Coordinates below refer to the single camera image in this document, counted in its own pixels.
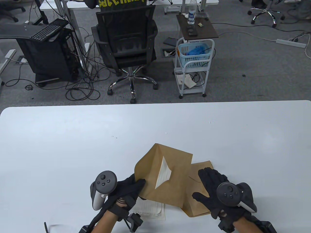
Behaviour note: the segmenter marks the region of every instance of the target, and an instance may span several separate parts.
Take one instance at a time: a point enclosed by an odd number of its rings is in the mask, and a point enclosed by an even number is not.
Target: kraft paper envelope
[[[190,167],[189,176],[187,178],[186,198],[181,208],[189,217],[197,217],[205,214],[210,214],[210,210],[206,208],[201,202],[193,199],[194,192],[202,193],[204,196],[209,197],[208,192],[204,188],[197,172],[200,169],[210,167],[213,168],[210,161],[194,163]]]
[[[146,179],[139,196],[181,208],[191,160],[190,153],[154,144],[135,166],[135,179]]]

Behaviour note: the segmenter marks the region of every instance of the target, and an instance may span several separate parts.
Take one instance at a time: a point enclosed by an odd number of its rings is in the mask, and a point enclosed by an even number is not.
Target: computer tower
[[[44,42],[16,39],[32,71],[35,83],[52,80],[74,82],[81,67],[72,31],[63,28],[56,36]]]

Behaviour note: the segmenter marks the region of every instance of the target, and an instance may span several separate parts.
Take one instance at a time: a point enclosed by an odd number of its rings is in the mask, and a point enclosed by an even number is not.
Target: black keyboard
[[[69,22],[63,19],[55,19],[46,27],[42,28],[40,31],[32,35],[30,38],[37,41],[45,41],[51,38],[53,35],[58,33],[62,28],[64,28]]]

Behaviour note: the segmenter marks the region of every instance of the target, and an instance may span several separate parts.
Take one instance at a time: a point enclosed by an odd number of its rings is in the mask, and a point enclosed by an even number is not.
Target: hand
[[[205,205],[211,211],[214,219],[225,217],[226,222],[231,225],[248,212],[242,207],[225,206],[218,199],[216,194],[218,186],[223,182],[228,182],[228,178],[225,175],[209,167],[199,170],[198,175],[210,197],[206,197],[198,192],[193,193],[192,197]]]
[[[123,181],[118,181],[115,190],[108,195],[108,200],[115,200],[114,202],[119,206],[125,207],[129,211],[136,203],[138,195],[143,189],[145,183],[145,179],[135,181],[135,175],[132,174],[129,178]]]

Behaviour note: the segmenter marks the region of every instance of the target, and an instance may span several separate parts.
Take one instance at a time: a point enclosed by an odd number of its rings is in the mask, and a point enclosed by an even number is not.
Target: blue basket
[[[197,48],[197,47],[204,47],[205,54],[199,54],[199,55],[185,55],[186,53],[190,52],[191,50]],[[187,65],[186,68],[195,68],[195,67],[204,67],[208,65],[208,62],[200,62],[200,60],[207,60],[209,59],[211,55],[211,49],[208,47],[206,43],[198,42],[198,43],[185,43],[180,44],[178,46],[179,50],[179,60],[181,66],[184,68],[185,64],[189,61],[198,61],[194,63],[190,63]]]

